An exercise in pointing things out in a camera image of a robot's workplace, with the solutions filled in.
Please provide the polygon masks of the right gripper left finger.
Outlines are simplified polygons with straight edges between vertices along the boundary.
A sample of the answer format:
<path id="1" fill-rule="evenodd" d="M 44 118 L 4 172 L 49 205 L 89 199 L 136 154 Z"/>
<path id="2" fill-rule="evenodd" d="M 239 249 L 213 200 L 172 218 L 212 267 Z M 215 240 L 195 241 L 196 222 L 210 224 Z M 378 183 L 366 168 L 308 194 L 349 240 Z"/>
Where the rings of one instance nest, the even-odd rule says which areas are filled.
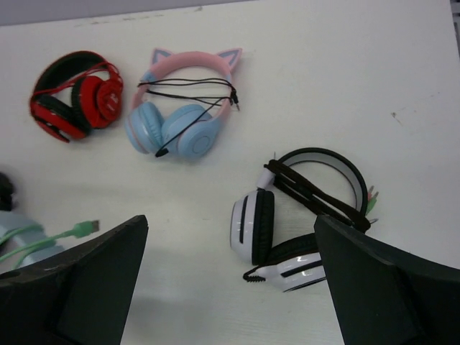
<path id="1" fill-rule="evenodd" d="M 1 343 L 120 344 L 147 234 L 138 215 L 1 274 Z"/>

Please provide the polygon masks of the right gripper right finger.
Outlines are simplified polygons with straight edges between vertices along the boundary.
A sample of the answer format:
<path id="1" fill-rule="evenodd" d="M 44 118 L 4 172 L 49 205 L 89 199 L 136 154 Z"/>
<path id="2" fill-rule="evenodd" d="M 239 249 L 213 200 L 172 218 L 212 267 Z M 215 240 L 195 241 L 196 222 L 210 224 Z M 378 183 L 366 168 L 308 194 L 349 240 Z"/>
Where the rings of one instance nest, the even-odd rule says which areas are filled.
<path id="1" fill-rule="evenodd" d="M 459 270 L 329 216 L 314 224 L 345 344 L 458 344 Z"/>

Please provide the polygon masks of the light blue headphones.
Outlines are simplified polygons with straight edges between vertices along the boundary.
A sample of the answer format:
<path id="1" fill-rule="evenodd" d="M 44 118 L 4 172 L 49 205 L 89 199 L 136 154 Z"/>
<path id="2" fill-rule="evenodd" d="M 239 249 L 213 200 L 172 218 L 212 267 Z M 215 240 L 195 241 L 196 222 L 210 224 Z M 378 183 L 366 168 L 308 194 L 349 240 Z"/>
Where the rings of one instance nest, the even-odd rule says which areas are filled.
<path id="1" fill-rule="evenodd" d="M 45 228 L 40 223 L 19 213 L 1 211 L 1 256 L 46 238 Z M 32 265 L 64 251 L 56 240 L 33 252 L 26 249 L 2 260 L 1 273 Z"/>

